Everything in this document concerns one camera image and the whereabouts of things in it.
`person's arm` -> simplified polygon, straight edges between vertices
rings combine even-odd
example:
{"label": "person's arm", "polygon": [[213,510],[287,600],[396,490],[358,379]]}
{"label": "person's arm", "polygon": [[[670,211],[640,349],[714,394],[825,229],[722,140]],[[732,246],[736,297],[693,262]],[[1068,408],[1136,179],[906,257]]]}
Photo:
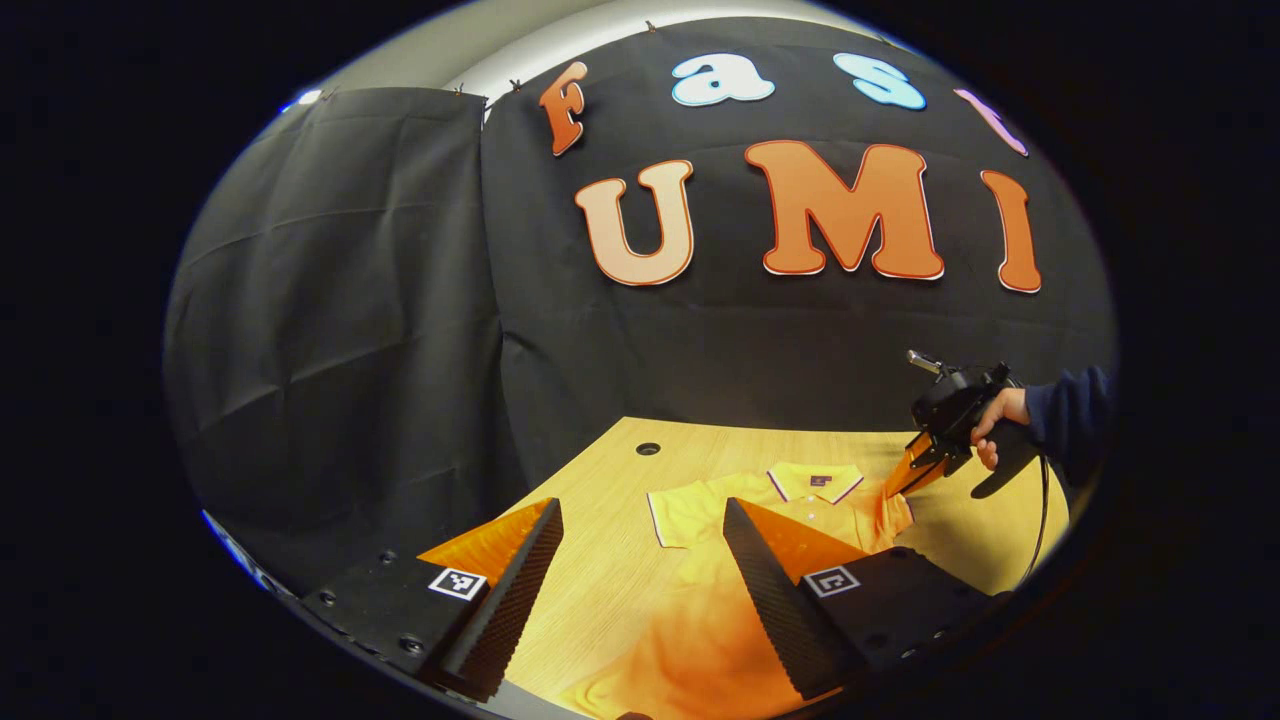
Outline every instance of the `person's arm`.
{"label": "person's arm", "polygon": [[974,428],[973,443],[983,465],[995,469],[997,447],[984,439],[987,433],[1001,418],[1021,423],[1044,455],[1062,465],[1066,479],[1080,483],[1102,459],[1114,414],[1114,382],[1101,369],[1062,373],[1053,384],[1001,391]]}

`orange polo shirt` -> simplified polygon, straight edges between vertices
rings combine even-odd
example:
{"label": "orange polo shirt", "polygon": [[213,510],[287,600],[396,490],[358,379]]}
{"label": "orange polo shirt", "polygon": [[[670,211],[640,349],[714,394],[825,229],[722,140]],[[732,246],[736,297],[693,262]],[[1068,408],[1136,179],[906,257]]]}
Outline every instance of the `orange polo shirt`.
{"label": "orange polo shirt", "polygon": [[755,720],[805,705],[787,679],[724,542],[724,503],[739,497],[808,524],[868,553],[911,525],[901,495],[855,465],[780,462],[649,493],[662,547],[687,548],[636,644],[561,694],[570,708],[605,720]]}

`wooden table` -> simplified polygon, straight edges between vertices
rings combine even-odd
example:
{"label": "wooden table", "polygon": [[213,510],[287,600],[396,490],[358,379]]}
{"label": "wooden table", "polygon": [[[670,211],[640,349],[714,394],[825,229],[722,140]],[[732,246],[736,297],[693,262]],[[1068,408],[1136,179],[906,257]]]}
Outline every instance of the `wooden table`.
{"label": "wooden table", "polygon": [[[828,433],[692,425],[622,418],[581,455],[517,502],[558,497],[564,539],[552,562],[507,680],[558,705],[557,696],[628,650],[687,551],[662,548],[645,493],[777,462],[851,462],[886,478],[914,432]],[[641,443],[657,455],[636,452]],[[1030,562],[1039,529],[1039,462],[1001,492],[973,500],[987,477],[977,457],[951,478],[910,493],[915,524],[896,543],[911,547],[988,594],[1011,589]],[[1066,502],[1050,482],[1041,560],[1066,530]]]}

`black curtain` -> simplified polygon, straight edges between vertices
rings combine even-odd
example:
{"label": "black curtain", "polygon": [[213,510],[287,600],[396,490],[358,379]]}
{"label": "black curtain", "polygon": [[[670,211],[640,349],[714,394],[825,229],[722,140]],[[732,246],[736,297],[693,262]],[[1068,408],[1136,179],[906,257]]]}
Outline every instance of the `black curtain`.
{"label": "black curtain", "polygon": [[164,372],[188,477],[300,596],[530,489],[498,374],[483,102],[375,88],[289,108],[179,260]]}
{"label": "black curtain", "polygon": [[[776,85],[760,101],[689,108],[672,100],[672,68],[709,53],[750,59]],[[927,99],[924,110],[881,105],[852,86],[836,53],[884,60]],[[524,81],[493,108],[481,136],[485,223],[503,320],[502,377],[529,477],[554,473],[618,419],[823,430],[911,429],[910,402],[931,378],[908,348],[955,364],[1010,363],[1032,383],[1062,369],[1114,370],[1116,337],[1107,278],[1089,227],[1050,160],[1016,119],[1012,151],[955,88],[982,90],[884,42],[795,20],[731,18],[640,32],[576,58],[588,67],[577,117],[585,135],[562,156],[538,101],[573,59]],[[879,275],[869,256],[846,273],[818,228],[828,265],[778,277],[764,174],[744,159],[769,140],[809,143],[846,183],[872,143],[924,156],[934,282]],[[684,159],[694,258],[667,284],[627,287],[596,266],[584,186],[621,178],[627,240],[657,250],[652,193],[636,174]],[[998,170],[1028,192],[1043,288],[1004,288],[1000,213],[979,172]]]}

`blue sleeve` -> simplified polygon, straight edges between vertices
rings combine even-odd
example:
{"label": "blue sleeve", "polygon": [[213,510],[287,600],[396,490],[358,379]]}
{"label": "blue sleeve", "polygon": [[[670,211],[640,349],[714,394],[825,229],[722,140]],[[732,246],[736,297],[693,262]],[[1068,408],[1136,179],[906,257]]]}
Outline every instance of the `blue sleeve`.
{"label": "blue sleeve", "polygon": [[1062,465],[1066,480],[1078,484],[1102,460],[1115,415],[1115,386],[1100,368],[1079,377],[1062,373],[1048,386],[1027,388],[1032,438]]}

